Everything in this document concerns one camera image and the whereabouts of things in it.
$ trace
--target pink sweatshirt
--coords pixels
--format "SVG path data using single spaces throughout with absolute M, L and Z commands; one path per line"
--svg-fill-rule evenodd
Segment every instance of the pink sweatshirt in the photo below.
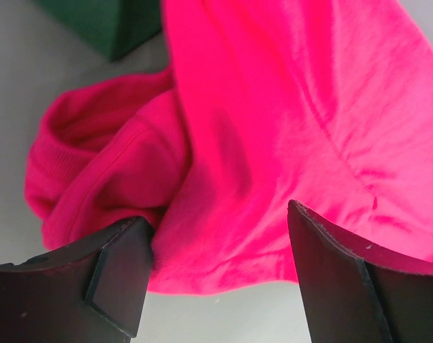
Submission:
M 433 49 L 395 0 L 164 0 L 170 67 L 70 91 L 26 199 L 58 248 L 156 228 L 149 290 L 295 281 L 287 203 L 433 262 Z

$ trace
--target seam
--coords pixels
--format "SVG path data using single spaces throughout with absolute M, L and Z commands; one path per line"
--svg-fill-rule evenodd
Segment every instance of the seam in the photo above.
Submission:
M 211 269 L 208 269 L 208 270 L 206 270 L 204 272 L 197 272 L 196 273 L 195 271 L 193 271 L 192 274 L 193 275 L 196 275 L 196 274 L 199 274 L 199 275 L 208 275 L 208 274 L 211 274 L 211 273 L 215 272 L 218 268 L 221 268 L 221 267 L 223 267 L 225 265 L 231 264 L 231 263 L 233 263 L 234 261 L 237 261 L 237 260 L 242 260 L 244 262 L 247 262 L 247 261 L 253 261 L 255 259 L 260 259 L 262 257 L 283 256 L 285 250 L 287 250 L 288 252 L 290 252 L 291 251 L 291 247 L 285 247 L 283 249 L 274 250 L 273 252 L 266 252 L 266 253 L 263 253 L 263 254 L 243 254 L 243 255 L 237 255 L 237 256 L 231 257 L 230 259 L 227 259 L 227 260 L 225 260 L 223 262 L 218 263 L 215 267 L 213 267 Z
M 155 125 L 153 125 L 147 118 L 139 118 L 139 120 L 142 124 L 144 124 L 147 127 L 147 129 L 149 129 L 151 132 L 155 133 L 155 136 L 157 137 L 157 141 L 163 147 L 163 149 L 167 152 L 167 154 L 169 155 L 169 159 L 171 161 L 173 161 L 173 163 L 177 169 L 180 169 L 179 158 L 174 153 L 173 148 L 172 148 L 173 144 L 170 144 L 171 142 L 167 139 L 166 134 L 164 134 L 164 132 L 162 132 Z
M 349 171 L 349 173 L 357 180 L 364 188 L 364 190 L 369 193 L 371 196 L 377 198 L 377 195 L 371 190 L 371 188 L 366 185 L 357 175 L 357 173 L 353 170 L 350 163 L 343 157 L 342 152 L 337 148 L 337 145 L 332 140 L 331 134 L 329 133 L 329 130 L 327 129 L 327 125 L 324 123 L 323 119 L 320 117 L 320 113 L 318 109 L 315 107 L 314 102 L 312 100 L 312 97 L 310 96 L 310 93 L 307 88 L 307 83 L 303 80 L 301 73 L 299 72 L 299 68 L 297 67 L 295 61 L 292 62 L 292 74 L 293 77 L 296 79 L 297 84 L 299 86 L 299 90 L 304 96 L 304 100 L 307 103 L 311 113 L 313 114 L 315 121 L 317 122 L 319 128 L 321 129 L 324 137 L 328 141 L 330 147 L 332 148 L 332 151 L 336 155 L 336 157 L 340 160 L 340 162 L 345 166 L 345 168 Z
M 87 192 L 85 193 L 85 195 L 83 196 L 83 198 L 81 199 L 80 203 L 79 203 L 79 208 L 77 210 L 77 213 L 74 217 L 74 220 L 72 221 L 70 228 L 69 228 L 69 232 L 67 233 L 67 238 L 66 241 L 70 242 L 70 237 L 71 235 L 74 233 L 74 226 L 75 223 L 77 221 L 77 219 L 80 217 L 80 213 L 81 213 L 81 209 L 82 209 L 82 204 L 86 201 L 86 198 L 88 197 L 88 194 L 91 192 L 91 190 L 94 188 L 94 185 L 100 180 L 100 178 L 107 172 L 107 170 L 119 159 L 119 157 L 124 153 L 124 151 L 128 148 L 128 146 L 130 146 L 132 144 L 132 142 L 141 134 L 145 133 L 146 131 L 148 131 L 147 129 L 144 129 L 140 132 L 137 132 L 124 146 L 123 149 L 121 149 L 121 151 L 114 157 L 114 159 L 112 159 L 110 161 L 110 163 L 108 163 L 106 165 L 106 167 L 104 168 L 103 171 L 100 172 L 100 174 L 93 180 L 91 186 L 88 188 Z

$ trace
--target green fabric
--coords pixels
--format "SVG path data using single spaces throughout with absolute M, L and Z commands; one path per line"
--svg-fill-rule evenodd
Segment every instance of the green fabric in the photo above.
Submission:
M 33 0 L 109 61 L 161 31 L 159 0 Z

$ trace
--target garment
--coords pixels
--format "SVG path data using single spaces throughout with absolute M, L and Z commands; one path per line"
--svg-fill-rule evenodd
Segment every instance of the garment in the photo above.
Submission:
M 165 0 L 167 70 L 63 94 L 26 199 L 50 249 L 156 228 L 151 292 L 297 279 L 296 199 L 433 262 L 433 49 L 394 0 Z

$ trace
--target gray floor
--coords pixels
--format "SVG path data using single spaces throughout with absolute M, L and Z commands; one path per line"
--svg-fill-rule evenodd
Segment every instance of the gray floor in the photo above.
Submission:
M 433 43 L 433 0 L 401 1 Z M 65 89 L 167 63 L 162 37 L 107 64 L 27 0 L 0 0 L 0 263 L 42 253 L 23 200 L 24 162 L 39 118 Z M 298 287 L 265 284 L 218 297 L 146 299 L 133 342 L 310 342 Z

